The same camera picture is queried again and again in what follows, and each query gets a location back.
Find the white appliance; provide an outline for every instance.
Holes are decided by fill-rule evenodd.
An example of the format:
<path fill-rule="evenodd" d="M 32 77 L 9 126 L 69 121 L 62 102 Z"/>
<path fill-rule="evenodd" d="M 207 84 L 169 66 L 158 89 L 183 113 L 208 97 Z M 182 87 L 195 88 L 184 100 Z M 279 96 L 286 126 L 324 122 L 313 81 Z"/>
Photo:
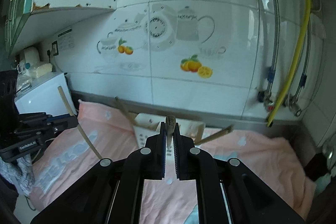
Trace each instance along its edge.
<path fill-rule="evenodd" d="M 30 89 L 19 91 L 14 100 L 17 110 L 20 114 L 33 112 L 46 112 L 53 116 L 68 114 L 58 93 L 59 86 L 62 86 L 72 111 L 77 114 L 64 73 L 59 72 L 49 72 L 34 79 Z"/>

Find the paper notice on wall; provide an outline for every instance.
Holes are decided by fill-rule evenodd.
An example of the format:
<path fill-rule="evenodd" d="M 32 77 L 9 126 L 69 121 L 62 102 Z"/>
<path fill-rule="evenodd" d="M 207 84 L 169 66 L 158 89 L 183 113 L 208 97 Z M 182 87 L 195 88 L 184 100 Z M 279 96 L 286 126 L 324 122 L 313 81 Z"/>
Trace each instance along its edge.
<path fill-rule="evenodd" d="M 63 51 L 75 46 L 74 37 L 72 35 L 72 29 L 66 30 L 60 33 L 57 38 L 58 50 Z"/>

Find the wall outlet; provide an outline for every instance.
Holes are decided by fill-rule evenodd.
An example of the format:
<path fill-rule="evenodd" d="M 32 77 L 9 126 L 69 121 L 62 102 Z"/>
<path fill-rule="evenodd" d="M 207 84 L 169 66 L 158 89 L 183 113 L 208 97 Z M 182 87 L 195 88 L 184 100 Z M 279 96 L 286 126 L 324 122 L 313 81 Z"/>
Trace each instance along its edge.
<path fill-rule="evenodd" d="M 54 41 L 54 42 L 51 44 L 51 47 L 52 47 L 52 49 L 54 50 L 54 54 L 53 54 L 53 56 L 58 55 L 58 44 L 57 44 L 57 40 Z"/>

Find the silver screw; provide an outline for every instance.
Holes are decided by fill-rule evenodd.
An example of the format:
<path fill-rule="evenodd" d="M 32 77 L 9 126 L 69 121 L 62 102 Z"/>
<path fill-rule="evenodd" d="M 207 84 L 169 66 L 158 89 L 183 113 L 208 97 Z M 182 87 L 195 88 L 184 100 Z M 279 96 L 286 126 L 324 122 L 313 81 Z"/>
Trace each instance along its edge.
<path fill-rule="evenodd" d="M 111 161 L 109 159 L 102 159 L 100 161 L 100 165 L 103 167 L 109 166 L 111 164 Z"/>
<path fill-rule="evenodd" d="M 147 147 L 144 147 L 144 148 L 142 148 L 141 150 L 140 150 L 140 153 L 142 154 L 142 155 L 148 155 L 150 152 L 152 152 L 149 148 L 147 148 Z"/>
<path fill-rule="evenodd" d="M 199 154 L 201 152 L 197 147 L 193 147 L 189 151 L 193 155 L 197 155 L 197 154 Z"/>
<path fill-rule="evenodd" d="M 240 164 L 240 161 L 238 159 L 230 159 L 229 162 L 233 166 L 238 166 Z"/>

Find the white tiled wall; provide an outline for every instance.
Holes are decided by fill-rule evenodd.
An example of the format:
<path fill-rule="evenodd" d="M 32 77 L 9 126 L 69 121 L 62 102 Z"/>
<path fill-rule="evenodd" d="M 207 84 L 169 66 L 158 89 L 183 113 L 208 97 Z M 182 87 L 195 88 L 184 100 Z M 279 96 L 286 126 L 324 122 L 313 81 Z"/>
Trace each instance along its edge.
<path fill-rule="evenodd" d="M 281 36 L 274 95 L 290 66 L 303 3 L 279 0 Z M 59 69 L 69 72 L 73 90 L 243 118 L 266 118 L 268 113 L 256 101 L 256 95 L 266 87 L 265 70 L 273 53 L 273 0 L 117 0 L 117 7 L 114 13 L 71 26 L 74 47 L 52 59 Z M 43 52 L 61 32 L 43 43 Z M 322 40 L 317 34 L 312 39 L 307 85 L 299 100 L 302 108 L 313 93 L 321 52 Z M 183 66 L 192 57 L 195 72 Z M 304 55 L 292 93 L 303 63 Z M 197 72 L 199 66 L 205 74 Z M 302 117 L 280 108 L 276 118 Z"/>
<path fill-rule="evenodd" d="M 317 145 L 322 145 L 336 131 L 336 0 L 321 1 L 327 36 L 321 65 L 324 69 L 314 101 L 303 117 Z"/>

